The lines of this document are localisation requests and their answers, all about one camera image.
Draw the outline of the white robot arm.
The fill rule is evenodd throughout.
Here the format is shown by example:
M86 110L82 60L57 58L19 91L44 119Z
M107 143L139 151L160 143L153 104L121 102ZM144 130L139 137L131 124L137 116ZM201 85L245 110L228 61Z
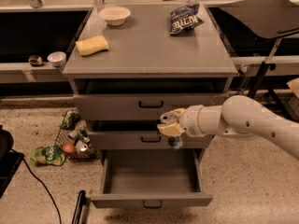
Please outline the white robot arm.
M235 95L222 105L192 105L160 116L159 132L178 140L180 137L217 135L226 138L259 136L299 160L299 124L273 113L255 100Z

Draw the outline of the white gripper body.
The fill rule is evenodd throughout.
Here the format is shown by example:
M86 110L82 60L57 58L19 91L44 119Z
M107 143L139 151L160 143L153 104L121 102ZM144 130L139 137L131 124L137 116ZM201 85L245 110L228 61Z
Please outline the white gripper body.
M184 109L179 118L179 125L189 137L204 137L202 133L198 117L200 114L202 105L192 105Z

